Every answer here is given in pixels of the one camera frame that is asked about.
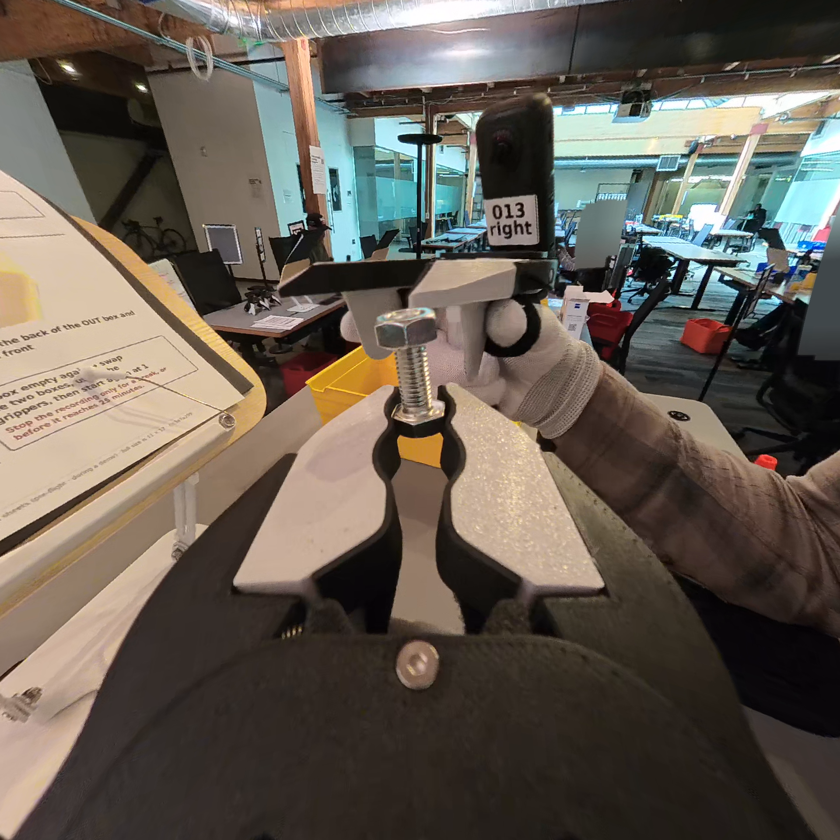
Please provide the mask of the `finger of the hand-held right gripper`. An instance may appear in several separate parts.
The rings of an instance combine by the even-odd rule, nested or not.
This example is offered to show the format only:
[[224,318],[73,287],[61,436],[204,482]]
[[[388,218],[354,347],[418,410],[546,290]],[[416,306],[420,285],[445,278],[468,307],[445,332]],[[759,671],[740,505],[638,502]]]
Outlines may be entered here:
[[408,296],[411,308],[461,309],[465,377],[475,380],[487,341],[486,314],[494,301],[510,299],[518,260],[437,260]]
[[375,337],[375,321],[387,312],[403,309],[401,289],[412,289],[431,260],[361,260],[317,262],[301,260],[282,270],[282,297],[339,294],[343,297],[366,354],[384,360],[392,352],[382,349]]

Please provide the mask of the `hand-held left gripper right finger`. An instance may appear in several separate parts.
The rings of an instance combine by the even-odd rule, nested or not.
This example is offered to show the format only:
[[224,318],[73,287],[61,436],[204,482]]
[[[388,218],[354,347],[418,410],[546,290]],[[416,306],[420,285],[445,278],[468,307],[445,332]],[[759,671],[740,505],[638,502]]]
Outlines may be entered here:
[[479,633],[501,602],[529,615],[546,598],[602,595],[602,575],[541,447],[462,386],[438,394],[447,485],[436,566],[465,632]]

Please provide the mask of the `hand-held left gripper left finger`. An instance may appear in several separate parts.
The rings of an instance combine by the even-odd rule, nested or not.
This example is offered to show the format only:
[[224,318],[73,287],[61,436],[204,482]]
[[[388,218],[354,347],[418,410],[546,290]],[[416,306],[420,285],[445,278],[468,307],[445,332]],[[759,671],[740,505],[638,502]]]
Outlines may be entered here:
[[361,612],[368,633],[387,631],[403,560],[397,403],[384,385],[300,448],[234,577],[237,592],[334,600]]

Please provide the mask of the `yellow plastic bin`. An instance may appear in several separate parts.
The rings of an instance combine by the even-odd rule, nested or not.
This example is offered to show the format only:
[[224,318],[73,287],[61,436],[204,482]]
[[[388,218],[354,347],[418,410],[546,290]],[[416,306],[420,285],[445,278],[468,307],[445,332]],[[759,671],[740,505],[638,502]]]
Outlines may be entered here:
[[[359,347],[316,373],[307,385],[325,425],[378,388],[396,385],[396,368],[392,359],[371,360]],[[399,450],[404,459],[438,468],[442,438],[402,439]]]

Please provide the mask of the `steel hex bolt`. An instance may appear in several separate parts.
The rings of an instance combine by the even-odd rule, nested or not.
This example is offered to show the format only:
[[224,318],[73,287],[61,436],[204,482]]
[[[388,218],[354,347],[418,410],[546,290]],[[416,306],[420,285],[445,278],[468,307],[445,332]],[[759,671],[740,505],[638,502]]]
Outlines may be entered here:
[[429,407],[434,399],[427,345],[437,338],[435,313],[430,308],[394,310],[378,316],[374,336],[383,350],[395,356],[400,404]]

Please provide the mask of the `steel hex nut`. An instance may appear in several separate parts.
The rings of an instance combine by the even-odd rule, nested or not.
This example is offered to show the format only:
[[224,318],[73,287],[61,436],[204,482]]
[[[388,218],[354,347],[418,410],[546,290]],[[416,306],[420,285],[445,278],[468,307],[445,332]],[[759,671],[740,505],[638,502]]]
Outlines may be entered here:
[[428,436],[437,434],[445,420],[446,405],[433,400],[429,407],[407,408],[398,404],[392,411],[392,419],[400,427],[407,429],[405,436]]

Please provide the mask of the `person's right forearm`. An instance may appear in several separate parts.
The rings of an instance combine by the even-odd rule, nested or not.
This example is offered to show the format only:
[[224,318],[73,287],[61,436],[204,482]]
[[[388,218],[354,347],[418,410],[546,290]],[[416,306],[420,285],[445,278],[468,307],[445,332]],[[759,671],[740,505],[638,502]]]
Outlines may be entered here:
[[673,571],[726,602],[839,636],[839,455],[783,478],[699,441],[601,365],[553,441],[571,472]]

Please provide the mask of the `person's right hand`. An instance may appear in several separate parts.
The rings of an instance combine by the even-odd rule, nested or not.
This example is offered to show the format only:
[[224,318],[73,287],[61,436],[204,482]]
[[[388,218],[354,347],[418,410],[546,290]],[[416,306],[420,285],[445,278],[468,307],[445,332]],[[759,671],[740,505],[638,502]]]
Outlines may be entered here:
[[508,358],[482,355],[479,372],[466,376],[460,309],[437,309],[437,338],[427,346],[433,390],[449,383],[465,388],[513,422],[546,439],[559,438],[581,417],[602,376],[593,349],[571,336],[550,308],[512,299],[492,302],[485,315],[487,337],[503,349],[524,335],[527,315],[539,315],[539,336],[526,353]]

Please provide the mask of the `red plastic bin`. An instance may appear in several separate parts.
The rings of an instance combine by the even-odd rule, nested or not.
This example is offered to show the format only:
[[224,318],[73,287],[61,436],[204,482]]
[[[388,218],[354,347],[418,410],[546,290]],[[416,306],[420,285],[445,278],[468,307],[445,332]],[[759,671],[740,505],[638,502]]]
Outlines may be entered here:
[[622,302],[591,302],[587,309],[587,323],[593,344],[615,345],[634,320],[634,310],[623,310]]
[[303,351],[279,364],[286,397],[292,397],[303,389],[317,373],[330,367],[339,356],[324,351]]

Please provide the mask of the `wooden document stand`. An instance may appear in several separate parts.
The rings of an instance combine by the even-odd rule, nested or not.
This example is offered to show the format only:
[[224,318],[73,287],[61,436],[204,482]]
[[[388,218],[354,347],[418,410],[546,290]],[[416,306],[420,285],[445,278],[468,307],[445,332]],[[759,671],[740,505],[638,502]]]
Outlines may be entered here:
[[15,545],[2,540],[2,676],[94,596],[74,593],[74,589],[81,587],[80,583],[70,583],[62,595],[50,594],[50,586],[127,522],[246,434],[258,423],[266,407],[266,392],[258,375],[209,328],[165,278],[113,235],[95,224],[68,215],[45,199],[121,261],[151,295],[246,378],[251,387],[237,405],[224,409],[215,419],[207,420],[86,496],[59,509],[54,517],[37,522],[31,530],[22,533],[23,538]]

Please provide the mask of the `wooden pillar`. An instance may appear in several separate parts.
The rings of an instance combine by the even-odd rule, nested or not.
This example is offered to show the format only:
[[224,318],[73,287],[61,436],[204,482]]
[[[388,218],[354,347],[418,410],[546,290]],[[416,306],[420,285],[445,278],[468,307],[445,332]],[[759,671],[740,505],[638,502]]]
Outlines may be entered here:
[[308,213],[327,217],[327,198],[314,190],[312,179],[311,146],[320,147],[319,129],[314,97],[309,42],[294,38],[280,44],[285,59],[292,117],[297,137],[301,180]]

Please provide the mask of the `bicycle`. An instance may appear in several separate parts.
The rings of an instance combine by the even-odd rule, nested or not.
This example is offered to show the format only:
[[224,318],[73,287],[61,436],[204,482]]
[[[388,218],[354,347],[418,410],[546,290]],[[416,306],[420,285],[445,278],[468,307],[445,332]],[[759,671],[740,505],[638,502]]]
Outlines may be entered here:
[[142,224],[138,220],[123,219],[122,242],[147,263],[186,252],[184,236],[163,224],[163,217],[154,217],[154,223]]

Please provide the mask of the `orange plastic bin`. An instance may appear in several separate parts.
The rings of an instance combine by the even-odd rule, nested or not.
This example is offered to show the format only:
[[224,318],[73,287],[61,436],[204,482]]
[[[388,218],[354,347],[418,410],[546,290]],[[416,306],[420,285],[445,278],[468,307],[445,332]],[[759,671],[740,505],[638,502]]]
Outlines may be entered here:
[[714,319],[691,318],[686,321],[679,342],[699,354],[718,356],[731,331],[731,326]]

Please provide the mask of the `printed instruction sheet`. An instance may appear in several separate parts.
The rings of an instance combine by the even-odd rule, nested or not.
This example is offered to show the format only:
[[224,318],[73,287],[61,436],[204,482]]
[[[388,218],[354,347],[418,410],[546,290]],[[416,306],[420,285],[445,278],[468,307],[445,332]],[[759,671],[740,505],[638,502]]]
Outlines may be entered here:
[[2,540],[250,390],[78,223],[2,174]]

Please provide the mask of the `spiral silver duct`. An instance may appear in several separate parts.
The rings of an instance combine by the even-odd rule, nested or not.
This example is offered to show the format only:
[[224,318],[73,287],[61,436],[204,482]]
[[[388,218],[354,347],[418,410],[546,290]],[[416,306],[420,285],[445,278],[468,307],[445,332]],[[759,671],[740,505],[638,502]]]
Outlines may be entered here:
[[256,41],[330,38],[420,25],[550,11],[565,1],[207,1],[178,2],[220,35]]

